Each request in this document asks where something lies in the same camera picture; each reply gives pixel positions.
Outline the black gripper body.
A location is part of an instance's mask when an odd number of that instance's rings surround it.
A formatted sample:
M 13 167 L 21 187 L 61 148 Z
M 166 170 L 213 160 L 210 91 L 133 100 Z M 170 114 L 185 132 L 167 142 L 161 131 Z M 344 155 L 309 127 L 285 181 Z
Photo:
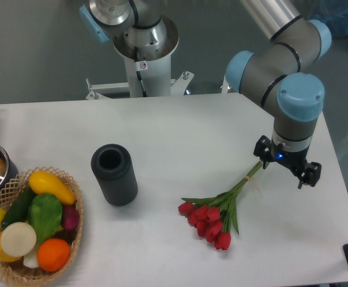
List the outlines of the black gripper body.
M 289 169 L 293 175 L 301 175 L 304 172 L 306 156 L 309 147 L 298 152 L 286 151 L 284 146 L 279 143 L 271 142 L 270 154 L 274 162 Z

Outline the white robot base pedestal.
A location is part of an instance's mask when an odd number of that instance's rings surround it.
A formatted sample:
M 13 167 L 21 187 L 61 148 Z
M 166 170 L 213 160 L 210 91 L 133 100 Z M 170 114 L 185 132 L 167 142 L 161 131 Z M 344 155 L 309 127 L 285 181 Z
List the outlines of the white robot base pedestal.
M 124 60 L 127 82 L 92 85 L 86 80 L 87 99 L 126 92 L 131 98 L 189 95 L 194 74 L 183 71 L 177 79 L 172 78 L 172 54 L 179 44 L 179 32 L 171 19 L 162 16 L 149 29 L 130 27 L 112 37 L 112 43 Z

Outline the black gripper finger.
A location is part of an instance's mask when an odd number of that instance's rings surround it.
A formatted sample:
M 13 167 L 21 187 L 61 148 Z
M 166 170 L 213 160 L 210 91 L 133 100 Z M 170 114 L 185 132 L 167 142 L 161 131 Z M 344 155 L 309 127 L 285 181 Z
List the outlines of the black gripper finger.
M 272 162 L 271 141 L 265 135 L 262 135 L 255 144 L 254 156 L 262 162 L 262 168 L 266 169 Z
M 298 179 L 299 179 L 298 189 L 301 189 L 303 185 L 315 187 L 317 182 L 320 180 L 321 170 L 322 170 L 322 165 L 320 163 L 305 162 L 303 164 L 303 171 L 298 176 Z

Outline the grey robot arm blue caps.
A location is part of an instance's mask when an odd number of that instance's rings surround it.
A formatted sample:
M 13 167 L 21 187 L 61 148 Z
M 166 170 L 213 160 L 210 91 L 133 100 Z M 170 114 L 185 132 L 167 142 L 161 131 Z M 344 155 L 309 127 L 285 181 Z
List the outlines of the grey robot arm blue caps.
M 237 53 L 227 65 L 225 82 L 273 116 L 273 134 L 261 137 L 254 154 L 263 165 L 277 162 L 300 185 L 315 186 L 321 165 L 307 152 L 323 109 L 325 89 L 303 69 L 330 48 L 331 33 L 318 20 L 304 20 L 289 1 L 243 1 L 272 46 L 262 55 Z M 100 41 L 112 41 L 124 59 L 131 97 L 179 95 L 171 79 L 171 55 L 178 30 L 149 1 L 89 1 L 80 8 L 87 29 Z

